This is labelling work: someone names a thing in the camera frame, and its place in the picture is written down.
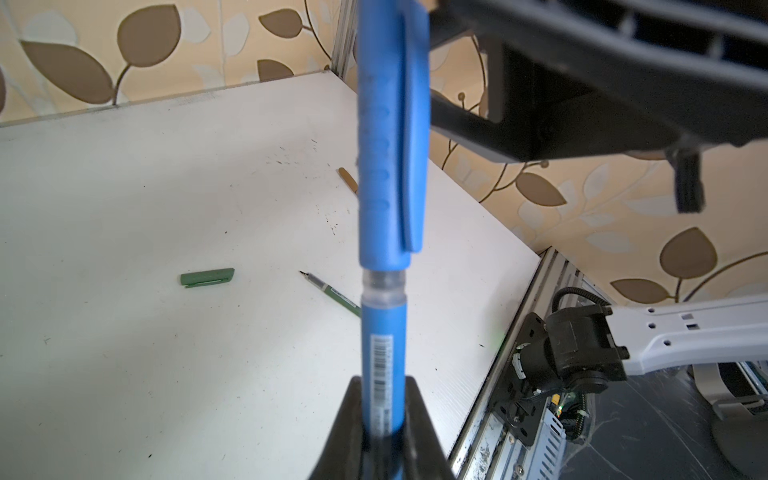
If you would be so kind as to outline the green pen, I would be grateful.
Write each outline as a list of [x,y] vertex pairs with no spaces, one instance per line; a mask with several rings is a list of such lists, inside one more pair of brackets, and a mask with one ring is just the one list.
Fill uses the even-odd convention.
[[316,275],[310,273],[310,272],[304,272],[300,271],[300,274],[302,277],[307,280],[309,283],[314,285],[317,289],[319,289],[321,292],[323,292],[326,296],[331,298],[334,302],[351,312],[353,315],[355,315],[358,318],[361,318],[361,308],[355,304],[352,300],[347,298],[345,295],[341,294],[337,289],[335,289],[330,284],[326,283]]

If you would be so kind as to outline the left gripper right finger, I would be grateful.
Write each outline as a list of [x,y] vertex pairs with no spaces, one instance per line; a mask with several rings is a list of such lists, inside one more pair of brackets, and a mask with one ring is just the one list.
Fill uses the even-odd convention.
[[405,422],[402,432],[404,479],[454,480],[433,423],[412,376],[405,379]]

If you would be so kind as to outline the brown pen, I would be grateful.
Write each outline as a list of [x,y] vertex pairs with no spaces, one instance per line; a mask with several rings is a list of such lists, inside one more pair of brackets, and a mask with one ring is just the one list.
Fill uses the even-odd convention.
[[337,169],[337,173],[339,177],[343,180],[343,182],[347,185],[347,187],[354,193],[358,193],[358,183],[353,178],[353,176],[343,167],[339,167]]

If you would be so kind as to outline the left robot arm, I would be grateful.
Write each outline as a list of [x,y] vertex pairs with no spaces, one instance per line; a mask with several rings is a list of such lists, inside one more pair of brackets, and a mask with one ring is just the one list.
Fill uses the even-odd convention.
[[[601,393],[612,382],[686,365],[760,361],[767,356],[763,295],[612,308],[588,295],[581,307],[552,298],[545,335],[517,346],[504,371],[520,402],[558,391]],[[403,370],[404,340],[367,333],[364,371],[348,384],[315,479],[448,479],[416,380]]]

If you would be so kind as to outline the blue pen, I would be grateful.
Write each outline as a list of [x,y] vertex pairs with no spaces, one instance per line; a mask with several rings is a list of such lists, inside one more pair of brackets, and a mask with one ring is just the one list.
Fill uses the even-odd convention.
[[363,477],[403,477],[407,296],[403,271],[363,273]]

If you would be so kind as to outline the blue pen cap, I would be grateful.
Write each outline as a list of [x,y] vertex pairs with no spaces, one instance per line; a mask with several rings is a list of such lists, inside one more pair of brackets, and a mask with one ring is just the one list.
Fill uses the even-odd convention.
[[366,270],[405,270],[423,247],[429,48],[429,16],[419,2],[359,3],[359,259]]

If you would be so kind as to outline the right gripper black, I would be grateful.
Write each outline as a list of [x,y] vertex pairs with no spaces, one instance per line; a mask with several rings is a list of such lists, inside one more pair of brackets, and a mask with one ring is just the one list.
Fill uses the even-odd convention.
[[431,121],[493,162],[767,136],[763,1],[442,1],[429,32],[487,56],[486,112],[437,98]]

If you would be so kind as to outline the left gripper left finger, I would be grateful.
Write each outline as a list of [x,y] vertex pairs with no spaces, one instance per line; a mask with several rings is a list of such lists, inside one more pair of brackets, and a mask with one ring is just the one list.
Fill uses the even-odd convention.
[[353,376],[309,479],[360,479],[364,437],[362,379]]

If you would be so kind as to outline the green pen cap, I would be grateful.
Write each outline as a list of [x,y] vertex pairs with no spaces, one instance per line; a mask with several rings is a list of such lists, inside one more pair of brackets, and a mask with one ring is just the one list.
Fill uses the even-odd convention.
[[229,283],[233,279],[234,274],[234,268],[189,272],[181,274],[179,281],[184,288],[197,288]]

